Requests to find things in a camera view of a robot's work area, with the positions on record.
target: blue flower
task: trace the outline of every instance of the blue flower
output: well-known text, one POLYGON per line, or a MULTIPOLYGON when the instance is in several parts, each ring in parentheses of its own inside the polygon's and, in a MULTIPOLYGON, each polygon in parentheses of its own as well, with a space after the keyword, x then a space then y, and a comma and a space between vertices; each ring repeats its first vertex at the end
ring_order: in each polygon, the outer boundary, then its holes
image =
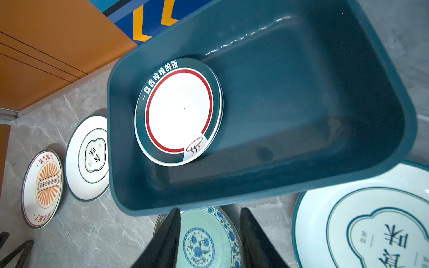
POLYGON ((235 241, 235 240, 236 240, 236 235, 234 234, 234 232, 233 232, 233 231, 229 230, 229 232, 228 232, 228 236, 230 237, 230 239, 231 239, 232 241, 235 241))
POLYGON ((200 248, 200 247, 195 247, 195 248, 193 249, 193 252, 195 253, 195 257, 199 257, 199 258, 201 258, 201 257, 202 257, 202 250, 201 250, 201 248, 200 248))

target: teal plastic tub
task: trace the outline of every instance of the teal plastic tub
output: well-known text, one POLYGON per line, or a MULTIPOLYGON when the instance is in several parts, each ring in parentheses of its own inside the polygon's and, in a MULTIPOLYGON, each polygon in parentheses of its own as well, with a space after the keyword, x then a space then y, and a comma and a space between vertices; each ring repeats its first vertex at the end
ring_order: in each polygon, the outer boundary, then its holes
POLYGON ((133 216, 218 206, 368 178, 399 163, 415 110, 354 0, 219 0, 124 55, 108 82, 113 199, 133 216), (224 114, 195 161, 151 162, 134 136, 142 86, 192 57, 218 76, 224 114))

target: stacked plates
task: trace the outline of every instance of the stacked plates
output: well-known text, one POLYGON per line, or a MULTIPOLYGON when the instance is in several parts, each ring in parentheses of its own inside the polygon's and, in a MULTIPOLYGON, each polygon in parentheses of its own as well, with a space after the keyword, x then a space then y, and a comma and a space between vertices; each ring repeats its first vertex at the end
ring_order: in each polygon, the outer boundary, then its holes
POLYGON ((63 167, 51 150, 39 152, 31 160, 21 191, 22 215, 34 229, 45 226, 57 211, 63 193, 63 167))
MULTIPOLYGON (((154 234, 167 215, 160 215, 154 234)), ((240 268, 241 241, 231 219, 221 208, 181 212, 177 268, 240 268)))
POLYGON ((399 164, 377 177, 307 191, 293 216, 301 268, 429 267, 429 171, 399 164))
POLYGON ((67 185, 80 201, 100 197, 109 187, 107 119, 102 114, 85 118, 75 129, 66 152, 67 185))
POLYGON ((134 114, 137 142, 159 165, 186 164, 215 138, 223 107, 221 86, 207 65, 191 58, 167 62, 140 93, 134 114))

